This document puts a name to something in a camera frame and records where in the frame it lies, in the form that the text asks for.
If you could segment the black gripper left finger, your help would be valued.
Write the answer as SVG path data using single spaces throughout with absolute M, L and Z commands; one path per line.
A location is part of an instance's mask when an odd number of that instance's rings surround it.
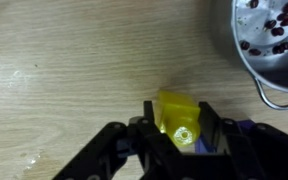
M 136 154 L 144 174 L 140 180 L 181 180 L 182 155 L 170 138 L 155 124 L 153 103 L 143 102 L 143 115 L 129 121 L 131 135 L 137 143 Z

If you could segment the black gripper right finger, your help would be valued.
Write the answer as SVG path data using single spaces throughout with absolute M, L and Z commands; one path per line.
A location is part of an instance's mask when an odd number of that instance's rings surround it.
M 220 180 L 261 180 L 261 165 L 238 123 L 221 118 L 207 102 L 200 102 L 199 107 L 202 135 L 215 149 L 205 155 L 207 174 Z

